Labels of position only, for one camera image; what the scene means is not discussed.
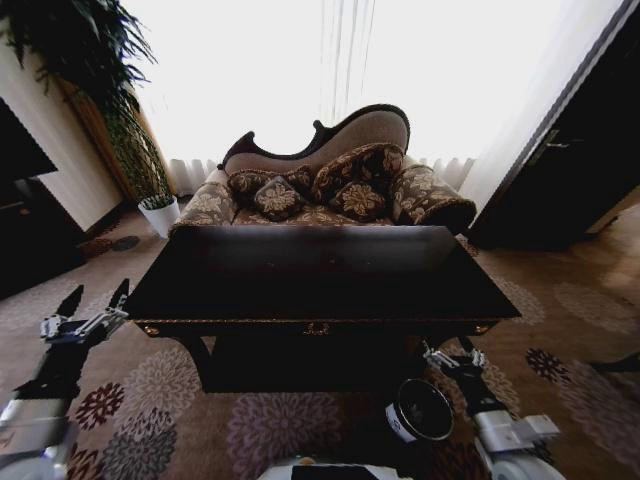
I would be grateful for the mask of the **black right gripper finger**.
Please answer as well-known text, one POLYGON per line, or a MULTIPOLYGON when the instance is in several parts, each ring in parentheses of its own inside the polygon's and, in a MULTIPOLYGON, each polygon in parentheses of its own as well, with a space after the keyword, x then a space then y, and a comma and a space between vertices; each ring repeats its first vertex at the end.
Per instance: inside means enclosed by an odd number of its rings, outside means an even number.
POLYGON ((483 369, 486 365, 486 355, 483 351, 475 347, 471 340, 466 336, 459 336, 458 341, 463 348, 466 356, 470 359, 474 367, 483 369))
POLYGON ((442 352, 441 350, 431 347, 426 340, 422 340, 422 358, 426 363, 434 368, 442 369, 455 369, 458 367, 458 362, 442 352))

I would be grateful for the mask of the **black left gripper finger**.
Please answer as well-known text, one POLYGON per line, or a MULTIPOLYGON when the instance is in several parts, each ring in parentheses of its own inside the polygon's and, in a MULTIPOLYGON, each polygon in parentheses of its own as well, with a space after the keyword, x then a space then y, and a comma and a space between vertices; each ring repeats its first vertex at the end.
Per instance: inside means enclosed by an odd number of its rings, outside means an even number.
POLYGON ((125 278, 113 292, 108 304, 73 329, 76 338, 109 338, 128 319, 124 305, 129 296, 130 281, 125 278))
POLYGON ((74 332, 78 323, 73 316, 80 304, 84 286, 77 286, 57 307, 56 311, 46 316, 40 323, 40 338, 47 343, 70 341, 75 338, 74 332))

